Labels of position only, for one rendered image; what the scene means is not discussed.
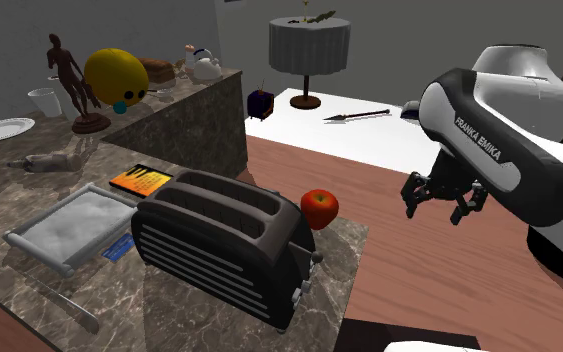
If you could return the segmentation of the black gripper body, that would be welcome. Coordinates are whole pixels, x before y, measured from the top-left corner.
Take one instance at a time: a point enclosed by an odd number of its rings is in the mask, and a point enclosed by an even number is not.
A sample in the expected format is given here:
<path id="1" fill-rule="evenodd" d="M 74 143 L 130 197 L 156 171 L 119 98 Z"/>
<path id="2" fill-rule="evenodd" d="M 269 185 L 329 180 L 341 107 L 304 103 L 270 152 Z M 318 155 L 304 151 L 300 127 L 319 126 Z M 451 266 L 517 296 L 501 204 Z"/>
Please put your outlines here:
<path id="1" fill-rule="evenodd" d="M 476 180 L 445 150 L 439 151 L 428 178 L 428 188 L 436 199 L 456 199 L 463 196 L 472 189 Z"/>

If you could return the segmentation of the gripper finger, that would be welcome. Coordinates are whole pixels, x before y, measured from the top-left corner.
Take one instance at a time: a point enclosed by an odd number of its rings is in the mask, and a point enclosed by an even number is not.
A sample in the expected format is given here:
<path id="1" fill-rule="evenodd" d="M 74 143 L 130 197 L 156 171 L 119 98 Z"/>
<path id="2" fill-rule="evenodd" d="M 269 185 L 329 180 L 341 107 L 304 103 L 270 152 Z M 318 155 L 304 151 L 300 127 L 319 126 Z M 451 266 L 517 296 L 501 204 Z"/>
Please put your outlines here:
<path id="1" fill-rule="evenodd" d="M 431 190 L 428 188 L 430 179 L 418 172 L 412 172 L 407 178 L 400 194 L 406 205 L 406 216 L 411 219 L 417 206 L 431 199 Z"/>
<path id="2" fill-rule="evenodd" d="M 479 182 L 473 182 L 471 190 L 472 196 L 469 200 L 466 200 L 461 192 L 456 194 L 455 201 L 457 206 L 450 216 L 450 221 L 453 225 L 458 225 L 461 219 L 472 211 L 480 212 L 483 209 L 488 196 L 487 189 Z"/>

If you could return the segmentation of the white table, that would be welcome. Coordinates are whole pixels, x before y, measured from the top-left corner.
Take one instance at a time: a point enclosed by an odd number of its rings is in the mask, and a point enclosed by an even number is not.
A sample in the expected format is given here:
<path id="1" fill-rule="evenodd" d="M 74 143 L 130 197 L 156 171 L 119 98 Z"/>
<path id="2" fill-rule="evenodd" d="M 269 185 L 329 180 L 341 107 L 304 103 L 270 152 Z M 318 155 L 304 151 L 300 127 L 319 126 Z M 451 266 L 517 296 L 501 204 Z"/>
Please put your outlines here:
<path id="1" fill-rule="evenodd" d="M 245 120 L 246 134 L 402 173 L 430 173 L 440 146 L 419 125 L 401 119 L 400 107 L 316 92 L 321 106 L 300 110 L 289 104 L 299 94 L 298 89 L 288 88 L 276 96 L 268 118 Z M 385 109 L 390 113 L 323 120 Z"/>

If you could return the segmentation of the white and blue object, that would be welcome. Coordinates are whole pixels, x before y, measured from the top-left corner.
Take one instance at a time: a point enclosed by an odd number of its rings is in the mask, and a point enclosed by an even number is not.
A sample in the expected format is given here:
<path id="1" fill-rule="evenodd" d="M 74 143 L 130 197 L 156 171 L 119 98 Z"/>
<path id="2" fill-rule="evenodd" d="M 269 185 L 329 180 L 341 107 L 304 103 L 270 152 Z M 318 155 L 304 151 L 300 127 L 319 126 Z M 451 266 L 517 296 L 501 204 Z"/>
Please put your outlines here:
<path id="1" fill-rule="evenodd" d="M 400 113 L 400 117 L 406 120 L 418 120 L 419 119 L 419 108 L 420 102 L 417 100 L 412 100 L 406 102 Z"/>

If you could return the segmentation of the dark blue small box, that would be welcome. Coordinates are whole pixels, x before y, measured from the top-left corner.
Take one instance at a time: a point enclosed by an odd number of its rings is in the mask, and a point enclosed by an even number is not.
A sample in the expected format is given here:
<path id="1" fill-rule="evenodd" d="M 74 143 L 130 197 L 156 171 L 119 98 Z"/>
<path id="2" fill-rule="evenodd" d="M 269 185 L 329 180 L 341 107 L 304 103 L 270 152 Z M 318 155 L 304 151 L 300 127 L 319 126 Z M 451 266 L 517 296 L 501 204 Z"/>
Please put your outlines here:
<path id="1" fill-rule="evenodd" d="M 250 118 L 258 118 L 260 121 L 268 118 L 274 110 L 274 94 L 264 90 L 264 83 L 247 97 L 247 114 Z"/>

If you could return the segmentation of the white teapot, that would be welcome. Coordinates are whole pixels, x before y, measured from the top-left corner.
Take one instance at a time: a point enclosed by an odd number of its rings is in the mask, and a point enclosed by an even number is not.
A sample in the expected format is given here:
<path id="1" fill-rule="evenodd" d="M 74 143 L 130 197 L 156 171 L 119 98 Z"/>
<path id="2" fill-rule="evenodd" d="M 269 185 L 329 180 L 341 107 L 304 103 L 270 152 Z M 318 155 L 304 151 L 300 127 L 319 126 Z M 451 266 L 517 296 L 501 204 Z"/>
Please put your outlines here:
<path id="1" fill-rule="evenodd" d="M 216 80 L 222 76 L 219 60 L 208 49 L 198 49 L 194 52 L 196 59 L 193 75 L 198 80 Z"/>

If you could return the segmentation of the orange book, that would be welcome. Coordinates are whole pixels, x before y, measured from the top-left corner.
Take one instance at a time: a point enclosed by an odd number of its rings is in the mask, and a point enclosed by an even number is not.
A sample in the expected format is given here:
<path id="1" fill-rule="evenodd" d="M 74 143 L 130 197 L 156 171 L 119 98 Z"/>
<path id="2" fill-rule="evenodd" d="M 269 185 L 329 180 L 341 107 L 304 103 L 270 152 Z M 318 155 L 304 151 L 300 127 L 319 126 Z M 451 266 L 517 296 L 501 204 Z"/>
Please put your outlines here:
<path id="1" fill-rule="evenodd" d="M 109 181 L 109 185 L 140 198 L 145 198 L 164 185 L 172 175 L 136 164 Z"/>

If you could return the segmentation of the brown bread loaf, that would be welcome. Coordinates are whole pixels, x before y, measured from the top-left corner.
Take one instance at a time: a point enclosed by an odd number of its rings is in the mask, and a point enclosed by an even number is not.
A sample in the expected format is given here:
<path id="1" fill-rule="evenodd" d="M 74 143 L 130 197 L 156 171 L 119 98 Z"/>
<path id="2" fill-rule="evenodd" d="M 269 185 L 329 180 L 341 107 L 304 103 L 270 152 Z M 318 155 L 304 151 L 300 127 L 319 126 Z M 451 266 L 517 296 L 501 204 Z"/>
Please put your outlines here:
<path id="1" fill-rule="evenodd" d="M 152 58 L 139 58 L 152 83 L 165 83 L 175 78 L 174 66 L 165 60 Z"/>

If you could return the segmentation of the blue card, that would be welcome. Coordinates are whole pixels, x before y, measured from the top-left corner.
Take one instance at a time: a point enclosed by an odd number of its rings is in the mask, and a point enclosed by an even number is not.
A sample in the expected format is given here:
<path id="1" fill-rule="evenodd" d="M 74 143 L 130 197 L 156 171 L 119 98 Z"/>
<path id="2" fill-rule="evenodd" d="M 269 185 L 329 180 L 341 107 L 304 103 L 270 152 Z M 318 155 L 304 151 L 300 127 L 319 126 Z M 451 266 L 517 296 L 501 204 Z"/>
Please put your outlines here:
<path id="1" fill-rule="evenodd" d="M 130 233 L 125 233 L 117 241 L 111 244 L 103 253 L 102 256 L 111 262 L 115 263 L 122 258 L 130 249 L 135 246 L 133 236 Z"/>

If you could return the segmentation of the yellow round toy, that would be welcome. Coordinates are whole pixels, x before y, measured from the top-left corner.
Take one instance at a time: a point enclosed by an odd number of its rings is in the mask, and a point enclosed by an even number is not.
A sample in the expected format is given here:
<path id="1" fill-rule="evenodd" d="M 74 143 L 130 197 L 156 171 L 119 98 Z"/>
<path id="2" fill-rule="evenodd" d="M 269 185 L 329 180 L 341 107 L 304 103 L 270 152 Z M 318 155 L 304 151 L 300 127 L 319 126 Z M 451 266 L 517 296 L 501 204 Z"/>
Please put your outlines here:
<path id="1" fill-rule="evenodd" d="M 85 63 L 84 77 L 95 97 L 117 114 L 139 103 L 149 87 L 148 74 L 140 60 L 117 48 L 94 52 Z"/>

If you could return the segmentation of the grey framed tray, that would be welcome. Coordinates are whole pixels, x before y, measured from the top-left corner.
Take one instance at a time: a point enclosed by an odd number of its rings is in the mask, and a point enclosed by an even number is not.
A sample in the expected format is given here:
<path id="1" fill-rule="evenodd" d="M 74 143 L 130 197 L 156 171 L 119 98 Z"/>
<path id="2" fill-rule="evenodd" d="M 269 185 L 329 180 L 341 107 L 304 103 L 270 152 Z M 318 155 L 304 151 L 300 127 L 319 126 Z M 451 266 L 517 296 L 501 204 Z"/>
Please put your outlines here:
<path id="1" fill-rule="evenodd" d="M 130 225 L 136 203 L 88 183 L 2 238 L 68 278 Z"/>

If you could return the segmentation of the grey lying bottle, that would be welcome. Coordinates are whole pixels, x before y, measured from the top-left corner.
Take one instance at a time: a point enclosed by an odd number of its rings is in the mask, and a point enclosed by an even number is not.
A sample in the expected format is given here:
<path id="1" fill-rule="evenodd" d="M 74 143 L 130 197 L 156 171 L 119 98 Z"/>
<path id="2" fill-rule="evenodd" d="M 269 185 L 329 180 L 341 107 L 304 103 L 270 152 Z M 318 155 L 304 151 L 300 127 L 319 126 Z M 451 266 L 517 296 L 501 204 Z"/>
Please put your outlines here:
<path id="1" fill-rule="evenodd" d="M 28 155 L 6 165 L 30 173 L 76 172 L 81 169 L 81 158 L 77 154 Z"/>

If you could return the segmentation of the white cup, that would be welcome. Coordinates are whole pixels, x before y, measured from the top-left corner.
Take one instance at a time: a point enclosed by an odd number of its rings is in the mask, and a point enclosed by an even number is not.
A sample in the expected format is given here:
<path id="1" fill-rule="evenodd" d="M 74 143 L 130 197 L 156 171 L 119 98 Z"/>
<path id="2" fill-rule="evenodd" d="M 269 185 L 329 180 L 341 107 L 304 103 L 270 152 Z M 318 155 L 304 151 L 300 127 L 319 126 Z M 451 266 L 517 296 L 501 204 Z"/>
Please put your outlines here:
<path id="1" fill-rule="evenodd" d="M 28 97 L 46 117 L 57 117 L 62 114 L 53 88 L 34 89 L 28 93 Z"/>

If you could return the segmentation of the white plate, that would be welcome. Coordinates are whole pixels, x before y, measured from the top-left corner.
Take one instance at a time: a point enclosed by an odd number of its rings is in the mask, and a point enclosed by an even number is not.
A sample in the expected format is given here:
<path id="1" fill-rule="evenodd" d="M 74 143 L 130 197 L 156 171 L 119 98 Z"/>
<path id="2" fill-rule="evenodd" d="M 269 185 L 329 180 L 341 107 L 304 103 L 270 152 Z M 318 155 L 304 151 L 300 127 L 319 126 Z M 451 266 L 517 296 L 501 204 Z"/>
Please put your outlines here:
<path id="1" fill-rule="evenodd" d="M 35 121 L 30 118 L 8 118 L 0 120 L 0 140 L 15 137 L 27 132 L 35 125 Z"/>

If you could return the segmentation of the grey draped pedestal table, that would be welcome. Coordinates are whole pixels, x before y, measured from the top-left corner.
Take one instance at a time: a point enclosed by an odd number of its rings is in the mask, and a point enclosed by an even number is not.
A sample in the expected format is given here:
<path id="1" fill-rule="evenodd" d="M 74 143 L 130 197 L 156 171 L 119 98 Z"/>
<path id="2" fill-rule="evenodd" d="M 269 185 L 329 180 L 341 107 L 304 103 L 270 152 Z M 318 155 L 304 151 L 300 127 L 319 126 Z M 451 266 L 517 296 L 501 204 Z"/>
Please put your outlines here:
<path id="1" fill-rule="evenodd" d="M 315 17 L 282 17 L 269 22 L 269 65 L 278 72 L 303 77 L 303 90 L 290 99 L 296 109 L 321 105 L 309 93 L 310 77 L 330 75 L 347 68 L 351 22 L 331 10 Z"/>

